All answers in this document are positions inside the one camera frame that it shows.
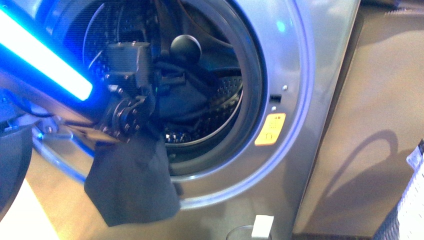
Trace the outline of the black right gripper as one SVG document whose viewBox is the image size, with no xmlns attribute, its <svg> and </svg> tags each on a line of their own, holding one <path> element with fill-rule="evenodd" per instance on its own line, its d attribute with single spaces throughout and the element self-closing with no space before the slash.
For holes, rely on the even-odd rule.
<svg viewBox="0 0 424 240">
<path fill-rule="evenodd" d="M 130 98 L 153 103 L 154 64 L 149 42 L 131 41 L 106 47 L 109 71 L 104 76 L 107 85 L 116 85 Z"/>
</svg>

